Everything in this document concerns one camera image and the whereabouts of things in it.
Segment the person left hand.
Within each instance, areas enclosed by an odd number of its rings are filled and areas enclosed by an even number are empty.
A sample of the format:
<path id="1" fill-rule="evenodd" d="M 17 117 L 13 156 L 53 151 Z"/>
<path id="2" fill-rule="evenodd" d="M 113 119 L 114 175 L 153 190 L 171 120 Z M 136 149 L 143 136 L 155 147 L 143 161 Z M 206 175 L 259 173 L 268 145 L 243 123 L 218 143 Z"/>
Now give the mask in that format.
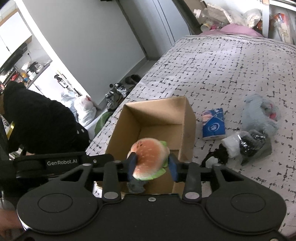
<path id="1" fill-rule="evenodd" d="M 18 218 L 16 211 L 14 210 L 1 209 L 0 219 L 1 232 L 22 228 L 22 224 Z"/>

